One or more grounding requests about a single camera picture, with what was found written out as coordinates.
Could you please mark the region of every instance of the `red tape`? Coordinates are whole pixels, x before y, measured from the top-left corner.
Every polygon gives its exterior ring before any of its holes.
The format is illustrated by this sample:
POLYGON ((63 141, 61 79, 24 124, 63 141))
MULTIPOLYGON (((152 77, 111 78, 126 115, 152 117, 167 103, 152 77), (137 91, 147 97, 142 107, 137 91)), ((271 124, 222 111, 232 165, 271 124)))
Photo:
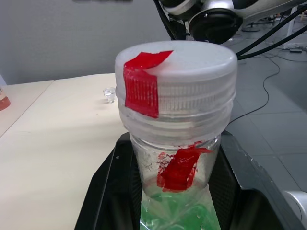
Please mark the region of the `red tape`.
POLYGON ((144 69, 160 65, 172 52, 141 52, 136 58, 125 63, 123 75, 127 108, 153 118, 159 117, 157 76, 147 73, 144 69))
POLYGON ((161 153, 158 157, 160 167, 157 186, 163 188, 164 192, 187 190, 193 184, 198 158, 203 153, 211 152, 207 148, 196 148, 194 144, 186 149, 179 149, 173 156, 161 153), (166 157, 171 159, 168 165, 166 157))

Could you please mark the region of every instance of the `black wire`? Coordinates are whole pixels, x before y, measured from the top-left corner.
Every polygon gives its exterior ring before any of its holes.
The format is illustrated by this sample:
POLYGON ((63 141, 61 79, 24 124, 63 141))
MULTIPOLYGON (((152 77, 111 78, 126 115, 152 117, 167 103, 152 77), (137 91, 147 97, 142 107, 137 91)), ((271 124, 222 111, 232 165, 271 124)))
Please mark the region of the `black wire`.
POLYGON ((253 113, 253 112, 255 112, 255 111, 258 111, 258 110, 262 109, 263 107, 265 107, 265 106, 268 104, 268 102, 269 102, 269 100, 270 100, 270 95, 269 95, 269 92, 267 91, 267 89, 265 88, 265 81, 266 81, 267 79, 273 77, 273 76, 278 75, 278 74, 280 73, 280 66, 279 66, 276 62, 274 62, 270 57, 267 57, 267 56, 266 56, 266 58, 268 58, 272 63, 274 63, 274 65, 276 65, 276 66, 278 67, 278 71, 277 71, 276 73, 274 73, 274 74, 272 74, 272 75, 266 77, 266 78, 263 80, 262 86, 263 86, 263 88, 264 88, 264 90, 265 90, 265 92, 266 92, 266 94, 267 94, 267 96, 268 96, 268 99, 267 99, 266 103, 265 103, 263 106, 261 106, 261 107, 259 107, 259 108, 257 108, 257 109, 254 109, 253 111, 250 111, 250 112, 248 112, 248 113, 246 113, 246 114, 243 114, 243 115, 241 115, 241 116, 239 116, 239 117, 233 119, 231 122, 228 123, 228 125, 230 125, 231 123, 235 122, 236 120, 238 120, 238 119, 240 119, 240 118, 242 118, 242 117, 244 117, 244 116, 246 116, 246 115, 249 115, 249 114, 251 114, 251 113, 253 113))
POLYGON ((284 17, 284 12, 283 12, 282 15, 280 16, 279 23, 282 21, 283 17, 284 17))
POLYGON ((165 13, 163 12, 159 1, 158 0, 153 0, 153 1, 154 1, 154 4, 155 4, 155 6, 158 10, 161 21, 162 21, 168 35, 170 36, 171 40, 177 40, 176 32, 173 30, 172 25, 170 24, 170 22, 169 22, 167 16, 165 15, 165 13))
POLYGON ((304 26, 302 29, 300 29, 299 31, 296 31, 294 34, 291 34, 290 36, 284 38, 283 40, 269 46, 269 47, 266 47, 264 49, 261 49, 261 50, 258 50, 254 53, 250 53, 250 54, 246 54, 246 55, 242 55, 242 56, 238 56, 238 60, 243 60, 243 59, 246 59, 246 58, 251 58, 251 57, 254 57, 254 56, 257 56, 257 55, 260 55, 260 54, 263 54, 265 52, 268 52, 278 46, 281 46, 282 44, 290 41, 291 39, 299 36, 300 34, 302 34, 303 32, 305 32, 307 30, 307 25, 304 26))
POLYGON ((287 17, 285 20, 283 20, 281 23, 279 23, 277 26, 275 26, 273 29, 271 29, 268 33, 266 33, 264 36, 259 38, 257 41, 249 45, 248 47, 242 49, 241 51, 237 52, 237 56, 240 56, 248 51, 250 51, 252 48, 263 42, 265 39, 270 37, 272 34, 274 34, 276 31, 281 29, 284 25, 286 25, 288 22, 290 22, 292 19, 296 18, 300 13, 307 10, 307 5, 303 6, 299 10, 295 11, 293 14, 291 14, 289 17, 287 17))

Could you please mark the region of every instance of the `small glass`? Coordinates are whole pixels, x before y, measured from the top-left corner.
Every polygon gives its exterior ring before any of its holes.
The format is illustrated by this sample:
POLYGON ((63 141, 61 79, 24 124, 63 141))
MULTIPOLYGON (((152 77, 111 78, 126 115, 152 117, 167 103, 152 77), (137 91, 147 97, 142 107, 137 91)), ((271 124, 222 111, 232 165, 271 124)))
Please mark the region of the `small glass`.
POLYGON ((108 103, 113 103, 115 101, 115 88, 109 87, 104 89, 104 95, 108 100, 108 103))

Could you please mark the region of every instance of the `white table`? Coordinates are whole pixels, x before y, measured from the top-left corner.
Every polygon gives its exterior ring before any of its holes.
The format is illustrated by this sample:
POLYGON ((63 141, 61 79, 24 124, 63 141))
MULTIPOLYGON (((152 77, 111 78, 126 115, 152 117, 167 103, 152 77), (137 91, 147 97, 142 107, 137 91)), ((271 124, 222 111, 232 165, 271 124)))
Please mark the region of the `white table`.
POLYGON ((54 81, 0 138, 0 229, 70 230, 89 182, 126 130, 103 89, 115 75, 54 81))
POLYGON ((11 105, 0 112, 0 137, 52 82, 52 80, 48 80, 35 83, 2 86, 5 94, 11 101, 11 105))

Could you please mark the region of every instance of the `white plastic lid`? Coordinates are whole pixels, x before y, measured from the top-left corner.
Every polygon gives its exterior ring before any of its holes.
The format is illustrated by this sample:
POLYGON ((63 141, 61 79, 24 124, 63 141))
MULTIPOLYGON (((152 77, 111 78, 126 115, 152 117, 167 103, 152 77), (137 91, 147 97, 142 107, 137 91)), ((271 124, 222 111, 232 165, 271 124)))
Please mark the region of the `white plastic lid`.
POLYGON ((230 49, 196 41, 164 41, 130 47, 115 63, 118 107, 126 128, 155 143, 186 144, 208 140, 227 126, 235 96, 237 58, 230 49), (146 70, 157 76, 159 117, 125 107, 124 64, 140 52, 173 50, 159 66, 146 70))

